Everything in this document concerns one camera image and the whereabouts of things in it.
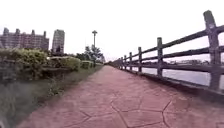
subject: grass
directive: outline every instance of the grass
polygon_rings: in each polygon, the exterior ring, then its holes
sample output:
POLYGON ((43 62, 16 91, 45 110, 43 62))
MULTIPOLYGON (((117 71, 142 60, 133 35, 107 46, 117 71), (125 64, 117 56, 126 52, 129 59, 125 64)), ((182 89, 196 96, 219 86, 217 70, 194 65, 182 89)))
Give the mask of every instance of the grass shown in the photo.
POLYGON ((78 82, 98 71, 101 67, 81 69, 79 72, 44 80, 15 82, 7 86, 0 85, 0 121, 3 121, 8 127, 14 128, 46 101, 53 97, 60 97, 64 91, 77 85, 78 82))

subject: vegetation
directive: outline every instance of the vegetation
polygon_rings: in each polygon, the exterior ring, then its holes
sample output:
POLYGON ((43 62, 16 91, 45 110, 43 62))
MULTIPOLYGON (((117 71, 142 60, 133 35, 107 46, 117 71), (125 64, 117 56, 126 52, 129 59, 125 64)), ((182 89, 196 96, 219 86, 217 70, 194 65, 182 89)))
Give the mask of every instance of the vegetation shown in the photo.
POLYGON ((89 70, 80 69, 49 79, 37 81, 10 83, 8 86, 0 85, 0 120, 15 127, 26 118, 29 113, 44 105, 51 98, 59 98, 64 91, 77 85, 101 66, 89 70))
POLYGON ((38 50, 0 50, 0 121, 14 127, 45 101, 101 67, 92 68, 85 53, 77 57, 80 59, 72 54, 47 57, 38 50))
POLYGON ((81 67, 81 60, 70 56, 51 57, 48 59, 47 66, 53 68, 68 68, 78 71, 81 67))
POLYGON ((103 53, 101 53, 100 48, 94 47, 94 45, 86 46, 85 54, 90 56, 90 60, 100 60, 101 63, 105 62, 103 53))
POLYGON ((91 61, 82 61, 82 68, 89 69, 93 67, 93 62, 91 61))
POLYGON ((41 76, 43 65, 47 61, 46 57, 44 52, 38 50, 0 50, 1 62, 15 62, 16 64, 12 67, 17 67, 18 76, 23 74, 23 78, 28 79, 36 79, 41 76))

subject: distant building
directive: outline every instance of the distant building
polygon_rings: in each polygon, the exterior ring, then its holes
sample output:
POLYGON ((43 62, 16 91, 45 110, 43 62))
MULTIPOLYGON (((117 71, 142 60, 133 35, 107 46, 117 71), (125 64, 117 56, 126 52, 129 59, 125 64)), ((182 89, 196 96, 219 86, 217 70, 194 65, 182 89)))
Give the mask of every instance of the distant building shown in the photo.
POLYGON ((64 53, 65 32, 63 30, 55 30, 52 44, 53 53, 64 53))
POLYGON ((48 47, 49 39, 46 38, 45 31, 43 35, 35 35, 34 30, 32 30, 31 34, 21 34, 19 29, 16 29, 15 33, 10 33, 9 30, 5 28, 3 35, 0 35, 0 48, 27 48, 48 51, 48 47))

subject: green bush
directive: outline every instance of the green bush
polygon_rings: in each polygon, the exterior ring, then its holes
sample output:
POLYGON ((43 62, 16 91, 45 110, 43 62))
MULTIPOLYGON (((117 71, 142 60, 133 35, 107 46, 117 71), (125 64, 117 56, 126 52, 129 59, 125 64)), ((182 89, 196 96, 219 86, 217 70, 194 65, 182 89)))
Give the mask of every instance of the green bush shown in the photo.
POLYGON ((80 59, 65 56, 65 57, 51 57, 47 62, 48 67, 54 68, 68 68, 70 70, 78 71, 81 66, 80 59))
POLYGON ((33 79, 41 76, 43 65, 46 63, 46 54, 39 50, 25 49, 1 49, 1 61, 15 61, 20 64, 20 71, 23 78, 33 79))
POLYGON ((89 69, 93 67, 93 62, 91 61, 82 61, 82 68, 89 69))

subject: railing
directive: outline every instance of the railing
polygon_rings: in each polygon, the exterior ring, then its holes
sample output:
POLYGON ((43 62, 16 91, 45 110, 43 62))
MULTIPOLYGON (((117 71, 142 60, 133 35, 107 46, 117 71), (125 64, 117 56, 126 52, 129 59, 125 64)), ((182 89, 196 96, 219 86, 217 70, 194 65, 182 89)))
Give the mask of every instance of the railing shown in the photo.
POLYGON ((138 67, 138 72, 142 72, 142 68, 156 68, 157 75, 156 77, 163 78, 163 69, 172 69, 172 70, 185 70, 185 71, 197 71, 197 72, 208 72, 210 73, 210 83, 209 89, 219 90, 220 77, 224 74, 224 68, 221 67, 221 53, 224 52, 224 46, 219 46, 218 35, 224 32, 223 26, 216 26, 214 17, 211 11, 204 12, 204 20, 206 29, 189 36, 174 40, 167 44, 162 44, 162 38, 157 38, 157 47, 153 47, 151 49, 142 51, 141 47, 138 48, 138 53, 132 55, 130 52, 129 57, 126 55, 118 60, 113 62, 113 65, 127 70, 127 67, 130 67, 130 71, 132 71, 132 67, 138 67), (200 37, 208 36, 209 47, 188 50, 182 52, 176 52, 171 54, 163 55, 163 49, 181 44, 190 40, 194 40, 200 37), (142 55, 145 53, 149 53, 152 51, 157 51, 157 56, 142 58, 142 55), (174 65, 167 64, 163 61, 164 58, 173 58, 173 57, 183 57, 190 55, 201 55, 201 54, 210 54, 210 65, 174 65), (156 64, 147 63, 144 61, 155 60, 157 59, 156 64))

